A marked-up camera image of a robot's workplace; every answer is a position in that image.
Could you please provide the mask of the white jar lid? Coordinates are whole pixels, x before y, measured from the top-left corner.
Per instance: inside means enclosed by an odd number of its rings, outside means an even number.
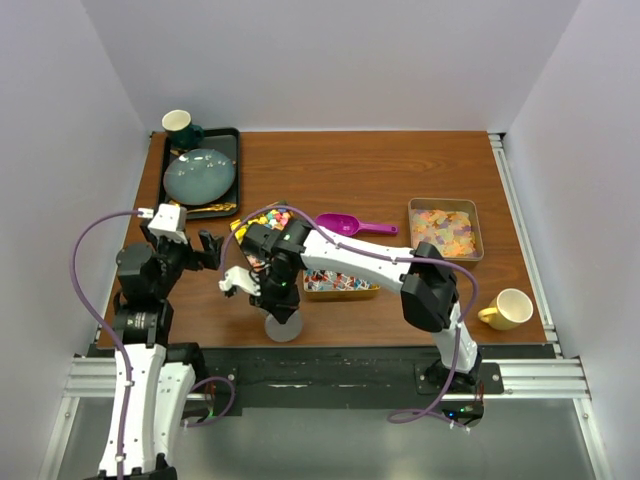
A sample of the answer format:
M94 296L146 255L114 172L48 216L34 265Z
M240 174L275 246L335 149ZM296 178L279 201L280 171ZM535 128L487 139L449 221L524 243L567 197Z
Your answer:
M286 343L295 340L303 329L303 321L298 311L282 324L272 314L265 319L265 332L274 342Z

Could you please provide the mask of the gold tin of lollipops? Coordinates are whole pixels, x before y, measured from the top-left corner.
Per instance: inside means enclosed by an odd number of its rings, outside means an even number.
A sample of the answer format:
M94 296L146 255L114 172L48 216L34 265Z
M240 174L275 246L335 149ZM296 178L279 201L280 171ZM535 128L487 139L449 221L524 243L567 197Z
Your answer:
M380 286L372 282L328 270L303 273L303 291L311 301L357 301L374 298Z

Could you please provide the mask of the gold tin of star candies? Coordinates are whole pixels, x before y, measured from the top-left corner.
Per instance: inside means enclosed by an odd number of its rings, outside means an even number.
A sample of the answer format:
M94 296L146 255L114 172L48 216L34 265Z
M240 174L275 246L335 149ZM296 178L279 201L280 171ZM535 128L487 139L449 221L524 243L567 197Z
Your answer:
M294 212L285 208L272 208L268 211L254 215L246 224L240 225L241 220L236 219L230 223L230 230L234 233L236 243L242 244L243 238L250 225L256 223L272 230L283 230L287 223L294 217ZM251 255L246 249L241 247L241 251L253 271L260 271L266 267L266 262Z

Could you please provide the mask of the magenta plastic scoop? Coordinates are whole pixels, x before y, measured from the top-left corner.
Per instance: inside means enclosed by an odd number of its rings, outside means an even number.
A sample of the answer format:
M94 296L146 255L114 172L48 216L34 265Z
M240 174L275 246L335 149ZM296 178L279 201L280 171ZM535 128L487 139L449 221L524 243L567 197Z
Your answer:
M362 222L356 216L342 213L322 213L316 217L315 221L319 226L349 237L355 236L360 232L397 235L399 231L395 225Z

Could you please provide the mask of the gold tin of gummy candies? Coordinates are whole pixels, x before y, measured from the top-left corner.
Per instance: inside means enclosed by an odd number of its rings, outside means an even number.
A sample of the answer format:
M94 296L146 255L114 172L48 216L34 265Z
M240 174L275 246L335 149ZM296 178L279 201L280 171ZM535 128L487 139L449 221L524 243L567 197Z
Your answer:
M411 246L434 245L445 260L479 262L484 245L476 205L471 200L413 198L408 203Z

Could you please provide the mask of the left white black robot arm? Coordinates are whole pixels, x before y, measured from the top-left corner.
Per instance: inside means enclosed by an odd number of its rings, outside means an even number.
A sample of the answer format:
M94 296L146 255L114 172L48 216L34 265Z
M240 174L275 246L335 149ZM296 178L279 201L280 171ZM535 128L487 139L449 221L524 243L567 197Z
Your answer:
M100 479L174 479L171 453L189 392L200 390L207 368L195 342L171 344L174 310L168 295L186 270L215 270L223 240L206 230L201 249L157 239L123 248L116 257L114 297L116 387Z

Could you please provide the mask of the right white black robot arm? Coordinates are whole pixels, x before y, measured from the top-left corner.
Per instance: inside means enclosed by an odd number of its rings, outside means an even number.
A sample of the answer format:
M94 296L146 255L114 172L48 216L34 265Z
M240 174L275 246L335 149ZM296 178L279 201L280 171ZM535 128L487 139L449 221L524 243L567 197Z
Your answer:
M252 224L240 247L266 265L253 278L259 291L250 300L265 313L271 340L289 342L302 330L297 288L302 271L343 273L399 294L404 320L432 335L440 357L425 371L430 383L466 393L480 382L482 357L460 307L460 268L435 246L387 247L294 220L282 230Z

